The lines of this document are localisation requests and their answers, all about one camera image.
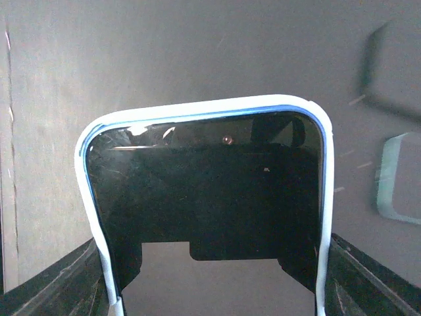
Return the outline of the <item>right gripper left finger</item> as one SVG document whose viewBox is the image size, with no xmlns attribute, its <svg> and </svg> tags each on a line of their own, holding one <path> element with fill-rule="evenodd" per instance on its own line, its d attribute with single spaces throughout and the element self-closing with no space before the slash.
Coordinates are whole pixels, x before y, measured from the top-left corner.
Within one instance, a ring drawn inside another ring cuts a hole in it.
<svg viewBox="0 0 421 316">
<path fill-rule="evenodd" d="M 107 315 L 109 302 L 95 240 L 1 295 L 2 315 Z"/>
</svg>

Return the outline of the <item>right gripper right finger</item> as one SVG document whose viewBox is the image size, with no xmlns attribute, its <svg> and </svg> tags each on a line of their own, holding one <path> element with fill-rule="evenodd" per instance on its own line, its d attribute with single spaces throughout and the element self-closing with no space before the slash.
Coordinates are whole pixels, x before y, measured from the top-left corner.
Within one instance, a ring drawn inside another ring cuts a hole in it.
<svg viewBox="0 0 421 316">
<path fill-rule="evenodd" d="M 326 315 L 419 315 L 420 288 L 332 234 Z"/>
</svg>

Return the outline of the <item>teal phone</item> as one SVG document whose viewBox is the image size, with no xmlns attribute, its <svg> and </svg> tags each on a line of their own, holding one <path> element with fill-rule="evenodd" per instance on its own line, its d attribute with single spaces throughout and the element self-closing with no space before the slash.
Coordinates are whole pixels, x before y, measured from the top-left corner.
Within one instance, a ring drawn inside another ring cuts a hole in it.
<svg viewBox="0 0 421 316">
<path fill-rule="evenodd" d="M 382 150 L 376 207 L 381 216 L 420 224 L 420 134 L 388 139 Z"/>
</svg>

